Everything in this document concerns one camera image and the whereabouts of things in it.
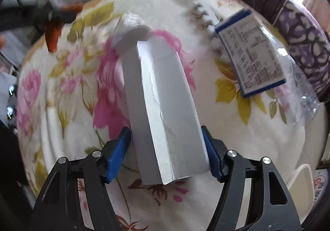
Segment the orange carrot-shaped scrap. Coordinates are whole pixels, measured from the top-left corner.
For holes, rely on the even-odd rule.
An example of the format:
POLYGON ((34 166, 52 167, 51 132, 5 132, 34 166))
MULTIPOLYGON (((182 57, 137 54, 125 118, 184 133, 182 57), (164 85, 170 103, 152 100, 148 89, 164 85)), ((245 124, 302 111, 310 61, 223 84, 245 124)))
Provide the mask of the orange carrot-shaped scrap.
MULTIPOLYGON (((83 9, 83 4, 79 3, 63 6, 61 9, 64 12, 76 12, 77 14, 79 14, 83 9)), ((54 53, 57 51, 58 39, 61 36, 63 25, 64 23, 62 23, 58 19, 52 19, 46 24, 45 41, 48 47, 48 51, 50 53, 54 53)))

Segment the white cardboard box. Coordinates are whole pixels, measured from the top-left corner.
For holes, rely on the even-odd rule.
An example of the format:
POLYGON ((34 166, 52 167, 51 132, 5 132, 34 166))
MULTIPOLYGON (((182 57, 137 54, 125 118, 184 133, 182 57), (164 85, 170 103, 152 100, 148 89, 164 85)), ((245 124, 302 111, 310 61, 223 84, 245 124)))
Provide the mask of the white cardboard box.
POLYGON ((145 25, 111 42, 124 75, 141 180, 169 184, 209 170, 195 104, 177 52, 145 25))

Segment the white plastic trash bin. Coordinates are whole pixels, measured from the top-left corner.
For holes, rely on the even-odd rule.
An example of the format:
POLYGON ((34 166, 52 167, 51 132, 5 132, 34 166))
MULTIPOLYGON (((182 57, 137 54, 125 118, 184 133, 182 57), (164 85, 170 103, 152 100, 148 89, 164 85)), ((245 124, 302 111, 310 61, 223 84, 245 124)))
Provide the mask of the white plastic trash bin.
POLYGON ((300 223, 309 215, 314 204, 314 182, 310 165, 300 165, 287 183, 300 223))

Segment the crumpled white tissue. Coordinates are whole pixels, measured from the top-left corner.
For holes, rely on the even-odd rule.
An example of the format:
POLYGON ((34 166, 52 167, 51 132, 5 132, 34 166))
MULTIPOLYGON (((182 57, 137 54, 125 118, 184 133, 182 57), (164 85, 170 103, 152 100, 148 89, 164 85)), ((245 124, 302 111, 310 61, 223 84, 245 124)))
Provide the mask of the crumpled white tissue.
POLYGON ((117 23, 114 37, 121 40, 129 32, 138 29, 143 25, 145 25, 145 21, 143 21, 140 16, 133 13, 125 13, 120 17, 117 23))

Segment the clear plastic bag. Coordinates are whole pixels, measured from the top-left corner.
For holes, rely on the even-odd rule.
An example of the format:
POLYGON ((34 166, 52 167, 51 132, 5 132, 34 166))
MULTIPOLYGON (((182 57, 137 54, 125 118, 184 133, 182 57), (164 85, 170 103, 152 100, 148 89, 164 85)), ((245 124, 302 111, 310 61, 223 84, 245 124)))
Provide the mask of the clear plastic bag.
POLYGON ((289 55, 287 48, 266 27, 261 30, 270 39, 284 71, 286 83, 265 91, 272 99, 270 117, 280 114, 285 124, 307 125, 316 116, 320 102, 304 72, 289 55))

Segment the blue-edged white printed box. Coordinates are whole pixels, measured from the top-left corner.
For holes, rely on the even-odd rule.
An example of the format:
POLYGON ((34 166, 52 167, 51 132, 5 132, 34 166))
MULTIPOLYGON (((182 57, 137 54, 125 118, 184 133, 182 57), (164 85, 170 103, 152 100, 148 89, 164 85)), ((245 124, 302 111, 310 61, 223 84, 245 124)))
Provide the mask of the blue-edged white printed box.
POLYGON ((244 9, 215 26, 240 85, 250 97, 286 83, 271 39, 251 10, 244 9))

